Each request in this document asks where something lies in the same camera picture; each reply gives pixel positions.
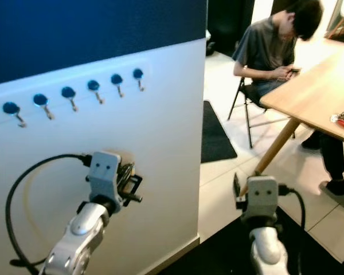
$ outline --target white wall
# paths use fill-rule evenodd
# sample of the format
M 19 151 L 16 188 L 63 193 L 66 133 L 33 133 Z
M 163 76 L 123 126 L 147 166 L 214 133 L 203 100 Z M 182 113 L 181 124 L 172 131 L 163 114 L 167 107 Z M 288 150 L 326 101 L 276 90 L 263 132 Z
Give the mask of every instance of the white wall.
M 0 275 L 27 274 L 9 266 L 15 254 L 4 208 L 11 185 L 31 165 L 67 152 L 119 153 L 136 163 L 136 173 L 144 179 L 139 188 L 143 202 L 112 216 L 87 274 L 143 273 L 197 238 L 204 61 L 201 39 L 0 85 Z M 144 92 L 131 76 L 136 66 L 146 74 Z M 114 72 L 124 77 L 122 99 L 110 84 Z M 101 83 L 104 105 L 85 88 L 91 78 Z M 60 96 L 64 85 L 77 92 L 77 113 Z M 54 120 L 33 105 L 37 92 L 52 100 Z M 2 104 L 10 100 L 22 108 L 27 128 L 2 113 Z M 46 256 L 88 198 L 87 172 L 78 160 L 59 160 L 22 183 L 13 201 L 13 220 L 31 261 Z
M 323 6 L 323 14 L 322 19 L 320 21 L 320 25 L 317 28 L 316 32 L 314 33 L 315 38 L 321 38 L 326 34 L 327 26 L 330 23 L 331 16 L 333 15 L 335 5 L 337 4 L 337 0 L 320 0 Z
M 274 0 L 255 0 L 251 23 L 268 18 L 273 8 Z

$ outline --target black cable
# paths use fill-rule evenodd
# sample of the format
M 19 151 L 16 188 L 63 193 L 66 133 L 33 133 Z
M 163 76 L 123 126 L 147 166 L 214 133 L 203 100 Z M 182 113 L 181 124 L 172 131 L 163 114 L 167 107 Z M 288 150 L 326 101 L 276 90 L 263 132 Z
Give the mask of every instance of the black cable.
M 279 184 L 279 195 L 280 196 L 286 196 L 289 193 L 293 193 L 297 196 L 300 204 L 300 210 L 301 210 L 301 218 L 300 218 L 300 228 L 302 230 L 302 235 L 299 241 L 299 251 L 298 251 L 298 274 L 302 275 L 302 250 L 303 250 L 303 243 L 304 243 L 304 236 L 306 235 L 306 231 L 304 229 L 304 226 L 306 224 L 306 209 L 304 208 L 304 202 L 303 198 L 296 190 L 293 188 L 288 188 L 285 184 Z
M 304 229 L 304 226 L 306 224 L 306 209 L 304 208 L 304 202 L 302 196 L 294 189 L 290 188 L 290 193 L 293 193 L 297 196 L 300 204 L 300 210 L 301 210 L 301 218 L 300 218 L 300 228 L 302 230 L 302 235 L 299 241 L 299 251 L 298 251 L 298 274 L 302 275 L 302 251 L 303 251 L 303 243 L 304 243 L 304 236 L 306 235 L 306 231 Z
M 9 235 L 9 239 L 11 242 L 11 245 L 13 246 L 17 256 L 19 257 L 19 261 L 17 263 L 20 263 L 20 265 L 24 266 L 31 275 L 38 275 L 39 271 L 38 269 L 35 267 L 38 264 L 41 264 L 42 262 L 44 262 L 46 259 L 41 260 L 41 261 L 37 261 L 34 263 L 29 262 L 29 260 L 27 259 L 26 255 L 24 255 L 23 251 L 21 250 L 17 239 L 15 237 L 14 234 L 14 230 L 13 230 L 13 224 L 11 222 L 11 201 L 13 199 L 14 193 L 17 189 L 17 187 L 19 186 L 19 184 L 21 183 L 21 181 L 29 174 L 31 173 L 34 169 L 38 168 L 39 166 L 50 162 L 52 160 L 56 160 L 56 159 L 62 159 L 62 158 L 76 158 L 76 159 L 80 159 L 84 165 L 87 166 L 88 164 L 88 159 L 89 159 L 89 155 L 87 156 L 82 156 L 82 155 L 74 155 L 74 154 L 63 154 L 63 155 L 58 155 L 58 156 L 53 156 L 51 158 L 42 160 L 38 163 L 36 163 L 35 165 L 31 166 L 31 168 L 27 169 L 13 184 L 13 186 L 11 187 L 9 194 L 7 195 L 6 198 L 6 204 L 5 204 L 5 222 L 6 222 L 6 230 L 7 233 Z
M 31 265 L 40 265 L 40 264 L 43 264 L 45 261 L 46 261 L 47 258 L 43 258 L 37 262 L 31 262 L 30 264 Z M 10 260 L 10 265 L 13 265 L 13 266 L 16 266 L 18 268 L 24 268 L 25 267 L 25 264 L 19 260 L 19 259 L 12 259 Z

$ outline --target black pants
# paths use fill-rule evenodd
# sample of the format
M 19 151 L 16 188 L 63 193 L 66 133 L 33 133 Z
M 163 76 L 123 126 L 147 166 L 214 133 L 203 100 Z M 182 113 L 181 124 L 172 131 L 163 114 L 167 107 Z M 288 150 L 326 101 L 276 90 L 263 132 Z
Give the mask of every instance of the black pants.
M 343 179 L 344 173 L 344 149 L 343 141 L 315 131 L 314 137 L 319 139 L 320 150 L 325 169 L 332 179 Z

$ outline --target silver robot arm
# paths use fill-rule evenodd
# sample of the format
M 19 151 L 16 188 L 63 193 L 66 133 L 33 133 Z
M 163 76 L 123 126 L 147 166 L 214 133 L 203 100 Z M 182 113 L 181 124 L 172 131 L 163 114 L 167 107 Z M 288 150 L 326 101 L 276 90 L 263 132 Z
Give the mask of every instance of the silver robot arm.
M 120 166 L 119 155 L 94 153 L 87 176 L 91 184 L 90 202 L 83 202 L 68 223 L 65 234 L 46 259 L 40 275 L 83 275 L 91 254 L 103 240 L 104 229 L 113 213 L 130 200 L 141 202 L 134 193 L 142 178 L 134 175 L 134 165 Z
M 237 175 L 234 175 L 236 208 L 243 210 L 241 220 L 248 225 L 250 239 L 253 239 L 252 264 L 259 275 L 289 275 L 288 254 L 274 228 L 278 184 L 272 176 L 252 176 L 247 179 L 247 185 L 247 195 L 239 197 L 240 184 Z

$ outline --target black floor mat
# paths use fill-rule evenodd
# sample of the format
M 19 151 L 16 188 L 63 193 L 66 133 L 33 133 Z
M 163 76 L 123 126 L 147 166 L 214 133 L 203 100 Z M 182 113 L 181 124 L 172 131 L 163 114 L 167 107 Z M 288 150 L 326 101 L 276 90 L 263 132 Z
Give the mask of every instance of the black floor mat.
M 282 209 L 277 209 L 278 222 L 284 231 L 279 238 L 288 253 L 288 271 L 297 271 L 297 247 L 301 236 L 297 225 Z M 248 231 L 237 219 L 163 270 L 159 275 L 255 275 L 250 262 L 251 244 Z M 344 275 L 340 264 L 306 233 L 302 254 L 303 275 Z
M 212 105 L 204 101 L 202 123 L 201 163 L 215 162 L 221 159 L 233 159 L 237 154 L 233 149 Z

